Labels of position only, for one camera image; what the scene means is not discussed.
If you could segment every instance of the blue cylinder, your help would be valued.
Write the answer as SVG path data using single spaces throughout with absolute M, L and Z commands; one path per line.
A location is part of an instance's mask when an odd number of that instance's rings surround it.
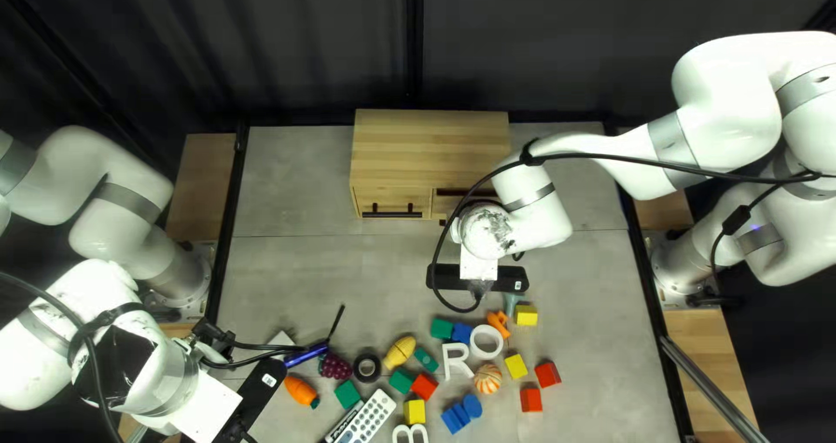
M 299 352 L 295 355 L 290 355 L 284 359 L 284 366 L 290 369 L 300 363 L 304 363 L 311 358 L 318 357 L 321 354 L 328 352 L 328 342 L 319 342 L 311 345 L 307 352 Z

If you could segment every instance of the green block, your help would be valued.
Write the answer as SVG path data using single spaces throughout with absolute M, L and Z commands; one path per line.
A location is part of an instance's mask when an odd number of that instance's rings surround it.
M 438 362 L 433 360 L 430 356 L 430 353 L 426 352 L 423 348 L 418 348 L 415 351 L 415 358 L 424 365 L 427 371 L 430 373 L 434 373 L 438 369 Z
M 442 319 L 433 319 L 430 326 L 430 335 L 441 340 L 450 340 L 453 334 L 453 322 Z
M 412 383 L 415 381 L 415 376 L 412 376 L 410 373 L 406 373 L 402 369 L 396 369 L 394 373 L 392 373 L 392 377 L 389 378 L 389 384 L 398 389 L 402 394 L 408 394 L 410 392 L 410 388 L 412 387 Z
M 357 392 L 357 388 L 351 381 L 346 381 L 337 386 L 337 389 L 334 389 L 334 394 L 337 395 L 337 399 L 340 400 L 343 409 L 350 409 L 351 406 L 357 404 L 357 401 L 361 399 L 361 393 Z

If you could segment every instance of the drawer handle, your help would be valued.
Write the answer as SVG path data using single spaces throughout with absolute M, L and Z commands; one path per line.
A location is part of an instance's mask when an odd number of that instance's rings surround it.
M 371 211 L 364 211 L 364 218 L 420 218 L 423 214 L 420 211 L 412 210 L 412 203 L 406 205 L 406 211 L 386 211 L 380 212 L 377 210 L 377 203 L 371 203 Z

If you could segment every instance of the gray table surface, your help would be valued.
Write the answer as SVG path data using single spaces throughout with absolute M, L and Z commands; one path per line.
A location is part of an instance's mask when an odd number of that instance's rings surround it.
M 595 123 L 515 124 L 512 144 L 560 131 L 601 132 Z M 488 295 L 478 312 L 456 316 L 424 286 L 441 228 L 431 221 L 358 220 L 349 192 L 350 127 L 253 128 L 246 155 L 235 237 L 227 263 L 218 324 L 246 342 L 266 342 L 285 330 L 300 343 L 324 337 L 340 303 L 346 311 L 332 347 L 353 361 L 364 350 L 383 356 L 392 342 L 412 334 L 437 360 L 442 342 L 430 336 L 433 318 L 484 323 L 502 307 Z M 539 310 L 536 328 L 512 328 L 507 349 L 520 352 L 529 375 L 505 374 L 495 395 L 479 395 L 456 374 L 427 403 L 430 440 L 444 441 L 677 441 L 671 403 L 661 373 L 633 252 L 612 179 L 594 162 L 569 160 L 547 167 L 573 222 L 563 244 L 528 252 L 520 262 L 531 280 L 528 300 Z M 458 246 L 442 261 L 457 262 Z M 466 305 L 466 294 L 447 292 Z M 236 351 L 236 357 L 251 355 Z M 520 411 L 521 384 L 536 383 L 534 365 L 557 364 L 563 383 L 543 389 L 541 415 Z M 468 361 L 475 370 L 478 360 Z M 412 372 L 421 366 L 413 358 Z M 213 375 L 233 389 L 252 366 Z M 317 388 L 316 410 L 279 389 L 251 434 L 261 443 L 318 441 L 343 415 L 333 379 L 315 363 L 291 369 Z M 386 381 L 357 384 L 369 397 L 382 387 L 398 409 L 373 439 L 389 441 L 403 423 L 404 400 Z M 476 394 L 485 413 L 455 436 L 441 412 L 465 393 Z

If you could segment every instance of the wooden cabinet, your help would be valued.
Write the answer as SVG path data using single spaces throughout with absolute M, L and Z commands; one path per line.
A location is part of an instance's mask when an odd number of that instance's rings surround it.
M 350 175 L 357 215 L 445 220 L 510 151 L 505 112 L 357 110 Z M 483 188 L 492 195 L 490 183 Z

